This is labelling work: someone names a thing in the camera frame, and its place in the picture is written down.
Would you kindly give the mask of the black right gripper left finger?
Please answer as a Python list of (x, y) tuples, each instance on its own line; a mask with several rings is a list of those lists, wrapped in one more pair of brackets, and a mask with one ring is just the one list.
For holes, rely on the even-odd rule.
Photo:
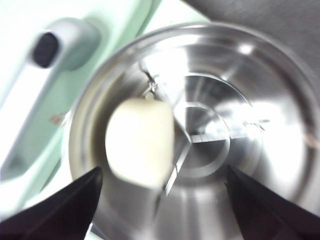
[(83, 240), (103, 185), (98, 166), (40, 203), (0, 223), (2, 240)]

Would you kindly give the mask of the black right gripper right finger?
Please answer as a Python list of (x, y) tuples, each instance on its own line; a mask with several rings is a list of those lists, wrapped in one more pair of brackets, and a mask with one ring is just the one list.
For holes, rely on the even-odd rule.
[(245, 240), (318, 240), (319, 216), (286, 200), (234, 166), (226, 171), (227, 193)]

